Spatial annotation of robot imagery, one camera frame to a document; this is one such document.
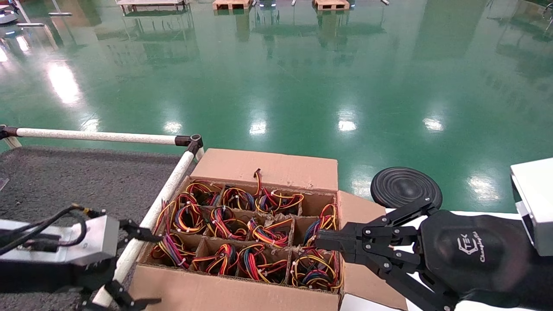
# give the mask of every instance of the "cardboard box flap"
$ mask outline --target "cardboard box flap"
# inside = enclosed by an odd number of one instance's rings
[[[234,180],[255,184],[253,173],[261,169],[266,186],[338,191],[338,161],[286,154],[210,148],[190,175],[194,179]]]
[[[367,223],[386,214],[384,207],[347,192],[338,191],[340,226],[347,222]],[[369,268],[344,263],[344,292],[391,308],[407,310],[405,297],[376,276]]]
[[[338,295],[260,282],[137,265],[129,290],[134,299],[159,298],[149,311],[337,311]]]

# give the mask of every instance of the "green epoxy floor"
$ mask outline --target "green epoxy floor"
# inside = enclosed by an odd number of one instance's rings
[[[514,212],[509,166],[553,156],[553,30],[535,4],[358,0],[317,14],[298,0],[225,15],[206,1],[134,17],[113,0],[59,4],[74,16],[23,3],[51,35],[0,30],[0,123],[336,158],[340,188],[365,197],[380,169],[408,166],[450,210]]]

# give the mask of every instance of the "gray carpet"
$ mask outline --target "gray carpet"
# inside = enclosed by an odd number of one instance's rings
[[[9,178],[0,190],[0,219],[35,222],[76,202],[140,222],[179,158],[32,146],[6,151],[0,154],[0,178]],[[75,293],[0,294],[0,310],[74,310],[78,297]]]

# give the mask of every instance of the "white pipe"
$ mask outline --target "white pipe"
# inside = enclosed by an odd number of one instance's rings
[[[80,139],[84,141],[169,144],[173,146],[175,145],[175,136],[169,136],[169,135],[63,131],[59,129],[36,129],[36,128],[18,128],[16,133],[17,133],[17,136],[20,136],[20,137]]]
[[[144,220],[142,220],[142,222],[140,223],[140,227],[149,229],[152,229],[154,227],[155,222],[158,219],[158,215],[161,212],[161,201],[171,199],[173,194],[177,191],[177,188],[179,187],[182,178],[184,177],[184,173],[186,172],[190,163],[192,163],[193,159],[194,154],[190,151],[186,151],[182,155],[182,158],[180,158],[180,161],[175,166],[175,169],[161,189],[161,192],[158,194],[158,197],[155,199],[152,207],[150,207],[150,210],[148,210],[148,213],[144,217]],[[144,244],[144,241],[138,241],[136,239],[133,239],[129,242],[129,244],[121,254],[121,257],[119,257],[119,259],[117,260],[117,268],[115,269],[115,275],[113,276],[113,279],[123,283],[125,277],[127,276],[129,270],[136,261],[138,253],[140,253],[140,250],[142,249]],[[113,301],[113,298],[103,289],[103,287],[98,291],[96,296],[94,296],[93,300],[94,303],[103,305],[105,307],[109,307],[111,301]]]

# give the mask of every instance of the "cardboard box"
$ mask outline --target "cardboard box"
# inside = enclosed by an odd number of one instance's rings
[[[257,183],[253,172],[258,168],[261,169],[264,187],[305,195],[298,215],[287,216],[294,218],[289,245],[301,242],[301,237],[294,234],[305,234],[306,226],[315,219],[317,211],[329,202],[337,206],[340,227],[348,221],[369,222],[385,214],[384,208],[378,204],[338,191],[338,166],[337,161],[332,159],[209,149],[191,176],[183,181],[181,188],[185,188],[191,180],[201,179],[240,185],[245,190],[249,187],[249,191],[255,192]],[[198,252],[206,254],[212,252],[222,240],[206,234],[187,243],[194,245],[195,241]],[[241,247],[255,241],[233,243]],[[234,276],[210,276],[193,268],[184,271],[167,267],[148,259],[151,249],[152,245],[146,245],[142,250],[129,290],[135,299],[162,299],[161,303],[149,306],[148,310],[336,311],[345,294],[407,310],[405,298],[364,266],[339,261],[343,286],[337,292],[327,292],[240,278],[240,271]],[[290,265],[297,250],[296,247],[282,248],[274,257],[287,256]]]

